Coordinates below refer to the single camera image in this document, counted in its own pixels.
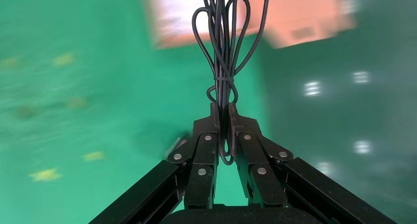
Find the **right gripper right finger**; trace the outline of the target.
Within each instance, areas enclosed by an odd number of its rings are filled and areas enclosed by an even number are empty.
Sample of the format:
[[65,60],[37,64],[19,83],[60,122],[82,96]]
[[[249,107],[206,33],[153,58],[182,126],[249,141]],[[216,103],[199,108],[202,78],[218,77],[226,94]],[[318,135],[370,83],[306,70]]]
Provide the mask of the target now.
[[251,223],[390,224],[392,219],[286,148],[263,136],[255,119],[228,106],[229,138]]

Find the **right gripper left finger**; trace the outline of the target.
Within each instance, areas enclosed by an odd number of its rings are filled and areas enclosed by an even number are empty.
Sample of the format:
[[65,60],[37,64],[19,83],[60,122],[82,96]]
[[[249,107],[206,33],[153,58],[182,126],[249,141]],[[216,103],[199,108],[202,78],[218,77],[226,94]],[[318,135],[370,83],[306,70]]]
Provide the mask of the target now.
[[194,218],[173,211],[181,202],[188,211],[213,207],[219,132],[218,107],[211,103],[210,115],[194,122],[191,139],[173,149],[91,223],[193,223]]

